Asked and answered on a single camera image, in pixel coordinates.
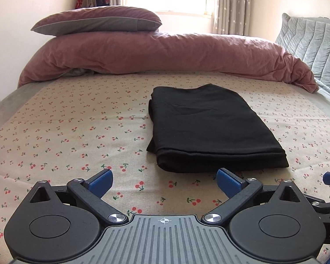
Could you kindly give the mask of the cherry print bed sheet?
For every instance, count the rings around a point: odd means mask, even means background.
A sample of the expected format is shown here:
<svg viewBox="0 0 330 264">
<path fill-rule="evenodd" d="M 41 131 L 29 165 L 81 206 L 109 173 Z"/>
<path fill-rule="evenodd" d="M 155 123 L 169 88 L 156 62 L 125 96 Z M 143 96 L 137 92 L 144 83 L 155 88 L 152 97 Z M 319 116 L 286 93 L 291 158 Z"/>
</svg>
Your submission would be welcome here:
<svg viewBox="0 0 330 264">
<path fill-rule="evenodd" d="M 39 180 L 64 185 L 102 169 L 114 175 L 104 200 L 126 214 L 203 215 L 226 200 L 211 173 L 161 170 L 146 151 L 152 137 L 148 101 L 157 86 L 206 84 L 242 96 L 287 153 L 287 169 L 243 172 L 265 184 L 293 180 L 305 194 L 330 202 L 330 109 L 327 94 L 223 73 L 144 73 L 67 77 L 30 83 L 13 96 L 22 107 L 3 120 L 0 104 L 0 263 L 11 260 L 6 223 Z"/>
</svg>

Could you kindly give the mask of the black pants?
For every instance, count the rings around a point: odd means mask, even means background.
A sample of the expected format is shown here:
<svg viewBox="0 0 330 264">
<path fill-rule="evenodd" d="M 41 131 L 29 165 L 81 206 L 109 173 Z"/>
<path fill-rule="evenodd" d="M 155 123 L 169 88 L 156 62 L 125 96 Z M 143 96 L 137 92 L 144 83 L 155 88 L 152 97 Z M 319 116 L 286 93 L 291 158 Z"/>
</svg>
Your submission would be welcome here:
<svg viewBox="0 0 330 264">
<path fill-rule="evenodd" d="M 288 167 L 285 150 L 236 92 L 207 84 L 194 89 L 154 88 L 147 147 L 167 172 L 232 172 Z"/>
</svg>

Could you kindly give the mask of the grey patterned curtain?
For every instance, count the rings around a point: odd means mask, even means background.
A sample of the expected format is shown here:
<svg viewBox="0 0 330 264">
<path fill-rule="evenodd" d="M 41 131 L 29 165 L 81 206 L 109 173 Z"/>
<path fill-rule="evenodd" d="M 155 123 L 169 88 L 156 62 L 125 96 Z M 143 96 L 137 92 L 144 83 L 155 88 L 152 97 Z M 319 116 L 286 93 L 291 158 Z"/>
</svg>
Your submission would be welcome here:
<svg viewBox="0 0 330 264">
<path fill-rule="evenodd" d="M 214 0 L 212 33 L 249 34 L 251 0 Z"/>
</svg>

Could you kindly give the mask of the grey quilted headboard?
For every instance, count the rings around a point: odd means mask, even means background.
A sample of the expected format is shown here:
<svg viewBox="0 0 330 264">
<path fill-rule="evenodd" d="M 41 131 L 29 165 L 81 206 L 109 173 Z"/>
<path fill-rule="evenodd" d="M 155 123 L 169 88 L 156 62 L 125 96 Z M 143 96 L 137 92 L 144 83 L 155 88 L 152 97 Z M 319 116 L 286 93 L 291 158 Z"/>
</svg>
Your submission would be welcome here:
<svg viewBox="0 0 330 264">
<path fill-rule="evenodd" d="M 330 19 L 284 13 L 275 41 L 309 66 L 318 85 L 330 93 Z"/>
</svg>

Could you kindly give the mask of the pink and grey pillow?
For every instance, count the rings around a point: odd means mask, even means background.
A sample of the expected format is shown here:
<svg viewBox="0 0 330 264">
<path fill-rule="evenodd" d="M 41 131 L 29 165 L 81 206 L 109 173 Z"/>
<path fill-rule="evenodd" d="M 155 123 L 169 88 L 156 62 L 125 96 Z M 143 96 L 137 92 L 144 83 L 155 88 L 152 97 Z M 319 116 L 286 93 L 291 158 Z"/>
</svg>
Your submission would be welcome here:
<svg viewBox="0 0 330 264">
<path fill-rule="evenodd" d="M 156 31 L 162 22 L 156 13 L 144 8 L 121 5 L 79 8 L 52 14 L 37 22 L 32 32 L 63 36 L 82 32 Z"/>
</svg>

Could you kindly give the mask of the pink duvet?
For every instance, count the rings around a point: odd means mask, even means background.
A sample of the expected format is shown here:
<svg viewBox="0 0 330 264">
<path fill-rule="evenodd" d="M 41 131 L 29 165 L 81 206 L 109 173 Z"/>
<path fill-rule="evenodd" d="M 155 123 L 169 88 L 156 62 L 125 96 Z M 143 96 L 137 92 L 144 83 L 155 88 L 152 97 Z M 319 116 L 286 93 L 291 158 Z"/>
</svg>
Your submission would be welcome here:
<svg viewBox="0 0 330 264">
<path fill-rule="evenodd" d="M 274 42 L 240 35 L 83 32 L 46 42 L 20 74 L 19 86 L 74 70 L 105 74 L 221 72 L 318 91 L 311 69 Z"/>
</svg>

